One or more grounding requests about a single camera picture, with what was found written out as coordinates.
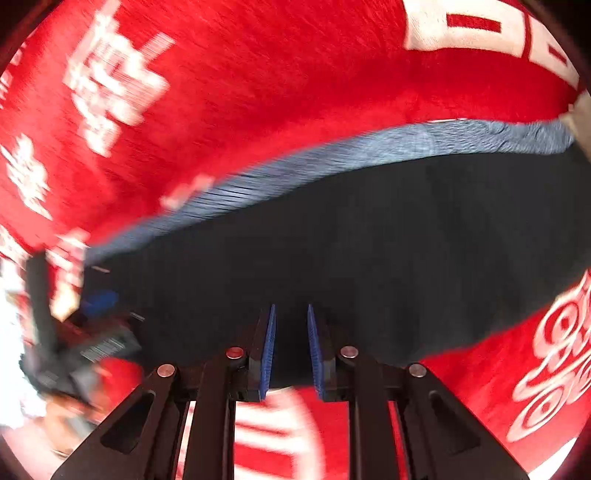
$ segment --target blue object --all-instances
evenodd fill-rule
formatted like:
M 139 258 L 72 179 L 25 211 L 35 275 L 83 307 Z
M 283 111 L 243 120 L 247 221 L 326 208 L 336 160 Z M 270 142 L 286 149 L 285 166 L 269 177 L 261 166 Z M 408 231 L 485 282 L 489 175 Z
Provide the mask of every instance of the blue object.
M 312 305 L 308 305 L 308 340 L 310 342 L 310 359 L 312 360 L 312 374 L 314 375 L 314 387 L 320 398 L 324 398 L 324 378 L 322 374 L 322 353 L 320 352 L 320 339 L 316 328 L 316 318 Z
M 271 306 L 269 322 L 267 324 L 267 335 L 265 337 L 265 346 L 262 350 L 261 358 L 261 386 L 259 395 L 264 400 L 269 391 L 269 382 L 271 381 L 271 366 L 273 364 L 273 350 L 275 347 L 275 305 Z
M 112 290 L 103 290 L 82 300 L 80 309 L 88 318 L 98 317 L 107 312 L 119 301 L 119 295 Z

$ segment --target red cloth with white pattern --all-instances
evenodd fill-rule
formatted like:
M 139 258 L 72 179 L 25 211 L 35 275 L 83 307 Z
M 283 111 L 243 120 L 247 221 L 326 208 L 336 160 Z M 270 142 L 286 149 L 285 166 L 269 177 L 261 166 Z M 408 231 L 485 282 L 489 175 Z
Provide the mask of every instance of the red cloth with white pattern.
M 64 0 L 0 85 L 2 152 L 44 167 L 27 171 L 47 214 L 0 171 L 0 225 L 25 249 L 73 229 L 92 245 L 179 186 L 297 149 L 567 111 L 579 77 L 545 27 L 515 0 L 474 3 Z

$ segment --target red fabric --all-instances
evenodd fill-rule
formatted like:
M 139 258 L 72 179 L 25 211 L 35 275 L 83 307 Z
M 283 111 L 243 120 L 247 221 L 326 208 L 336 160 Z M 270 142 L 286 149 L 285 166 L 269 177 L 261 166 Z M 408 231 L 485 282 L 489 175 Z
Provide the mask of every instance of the red fabric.
M 104 358 L 100 367 L 104 370 L 103 389 L 109 399 L 107 410 L 111 411 L 141 383 L 143 372 L 139 365 L 119 358 Z
M 8 68 L 0 145 L 12 151 L 20 135 L 31 139 L 53 217 L 24 208 L 0 171 L 0 225 L 28 249 L 52 246 L 73 228 L 90 232 L 89 244 L 105 240 L 159 212 L 163 195 L 197 175 L 219 181 L 297 149 L 433 119 L 553 119 L 576 98 L 575 88 L 528 60 L 529 41 L 521 58 L 405 50 L 401 0 L 124 0 L 114 19 L 136 49 L 159 32 L 174 40 L 147 64 L 170 89 L 143 123 L 115 122 L 121 136 L 104 157 L 79 135 L 82 116 L 63 83 L 104 4 L 64 1 Z

